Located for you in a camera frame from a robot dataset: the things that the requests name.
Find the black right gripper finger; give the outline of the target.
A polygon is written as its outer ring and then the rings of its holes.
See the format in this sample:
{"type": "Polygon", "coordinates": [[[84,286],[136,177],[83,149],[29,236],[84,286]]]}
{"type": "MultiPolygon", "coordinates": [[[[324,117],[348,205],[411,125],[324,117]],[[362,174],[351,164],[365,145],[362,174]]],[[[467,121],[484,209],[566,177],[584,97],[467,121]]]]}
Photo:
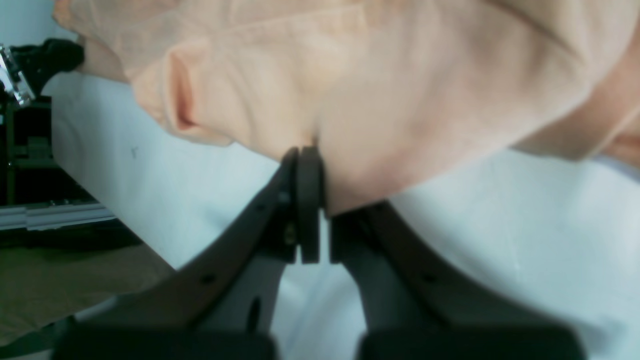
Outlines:
{"type": "Polygon", "coordinates": [[[464,275],[389,202],[330,221],[330,258],[356,283],[359,360],[583,360],[573,330],[464,275]]]}
{"type": "Polygon", "coordinates": [[[285,268],[320,261],[323,165],[292,148],[249,205],[171,278],[68,332],[55,360],[278,360],[285,268]]]}

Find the image-left right gripper black finger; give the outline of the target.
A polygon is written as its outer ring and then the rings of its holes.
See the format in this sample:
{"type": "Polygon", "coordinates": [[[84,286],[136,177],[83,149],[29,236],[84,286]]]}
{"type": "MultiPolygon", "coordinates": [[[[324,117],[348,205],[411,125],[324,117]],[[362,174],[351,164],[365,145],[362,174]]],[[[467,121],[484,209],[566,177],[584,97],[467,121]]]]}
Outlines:
{"type": "Polygon", "coordinates": [[[85,61],[84,48],[68,39],[49,38],[41,45],[10,47],[10,76],[19,81],[23,77],[34,95],[41,95],[55,75],[71,72],[85,61]]]}

